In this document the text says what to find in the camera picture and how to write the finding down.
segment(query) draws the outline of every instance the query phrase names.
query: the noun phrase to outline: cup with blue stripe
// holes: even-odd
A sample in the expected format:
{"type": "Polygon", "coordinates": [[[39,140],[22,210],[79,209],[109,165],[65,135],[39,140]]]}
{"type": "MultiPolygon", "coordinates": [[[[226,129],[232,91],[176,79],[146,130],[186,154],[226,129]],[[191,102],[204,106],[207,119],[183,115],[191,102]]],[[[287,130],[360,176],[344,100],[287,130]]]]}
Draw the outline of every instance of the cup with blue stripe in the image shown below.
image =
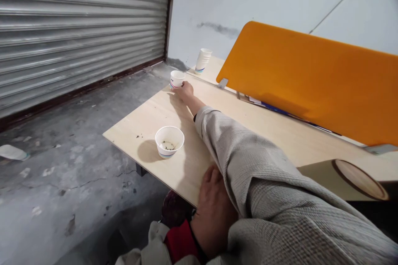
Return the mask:
{"type": "Polygon", "coordinates": [[[195,66],[195,74],[201,75],[204,69],[206,68],[207,64],[210,61],[212,50],[201,48],[199,52],[198,61],[196,62],[195,66]]]}
{"type": "Polygon", "coordinates": [[[178,70],[173,70],[170,73],[170,89],[172,88],[180,88],[182,86],[182,82],[185,79],[185,74],[178,70]]]}
{"type": "Polygon", "coordinates": [[[175,126],[164,126],[155,135],[156,146],[161,158],[171,158],[184,144],[184,134],[175,126]]]}

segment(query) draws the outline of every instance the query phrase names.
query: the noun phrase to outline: white wall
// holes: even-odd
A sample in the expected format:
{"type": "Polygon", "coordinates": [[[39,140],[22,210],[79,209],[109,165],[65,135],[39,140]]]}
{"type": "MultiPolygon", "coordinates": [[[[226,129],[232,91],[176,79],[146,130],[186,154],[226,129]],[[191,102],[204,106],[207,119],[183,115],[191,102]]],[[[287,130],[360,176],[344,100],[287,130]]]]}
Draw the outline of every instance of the white wall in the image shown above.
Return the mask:
{"type": "Polygon", "coordinates": [[[397,0],[174,0],[168,57],[191,67],[206,47],[226,59],[251,20],[394,52],[397,13],[397,0]]]}
{"type": "Polygon", "coordinates": [[[398,55],[398,0],[343,0],[313,34],[398,55]]]}

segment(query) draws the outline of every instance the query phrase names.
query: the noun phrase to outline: concrete floor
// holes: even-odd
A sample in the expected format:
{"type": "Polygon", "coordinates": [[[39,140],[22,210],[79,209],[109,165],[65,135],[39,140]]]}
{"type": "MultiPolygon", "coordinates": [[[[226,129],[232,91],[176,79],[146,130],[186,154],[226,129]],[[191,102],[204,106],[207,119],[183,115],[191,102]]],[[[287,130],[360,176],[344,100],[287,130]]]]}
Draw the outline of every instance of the concrete floor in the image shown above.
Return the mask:
{"type": "Polygon", "coordinates": [[[102,133],[164,88],[173,69],[160,63],[0,134],[1,144],[31,154],[0,159],[0,264],[52,265],[84,239],[87,247],[89,235],[98,240],[97,231],[126,209],[134,244],[146,245],[168,188],[140,177],[102,133]]]}

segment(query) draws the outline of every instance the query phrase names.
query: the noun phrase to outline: orange panel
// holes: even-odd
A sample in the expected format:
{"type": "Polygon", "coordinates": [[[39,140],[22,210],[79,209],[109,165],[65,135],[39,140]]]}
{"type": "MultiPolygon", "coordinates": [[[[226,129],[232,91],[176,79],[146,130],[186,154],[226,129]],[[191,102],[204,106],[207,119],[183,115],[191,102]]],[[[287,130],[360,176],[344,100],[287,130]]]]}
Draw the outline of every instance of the orange panel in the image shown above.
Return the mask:
{"type": "Polygon", "coordinates": [[[398,56],[247,23],[217,82],[366,145],[398,146],[398,56]]]}

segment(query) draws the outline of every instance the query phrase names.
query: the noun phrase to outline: gray shutter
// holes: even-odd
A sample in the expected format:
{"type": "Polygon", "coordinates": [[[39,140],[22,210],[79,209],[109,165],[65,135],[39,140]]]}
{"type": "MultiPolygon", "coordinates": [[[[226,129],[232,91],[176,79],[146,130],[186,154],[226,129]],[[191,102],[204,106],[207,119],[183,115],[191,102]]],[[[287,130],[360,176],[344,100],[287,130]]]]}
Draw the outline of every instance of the gray shutter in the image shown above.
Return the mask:
{"type": "Polygon", "coordinates": [[[162,57],[168,0],[0,0],[0,118],[162,57]]]}

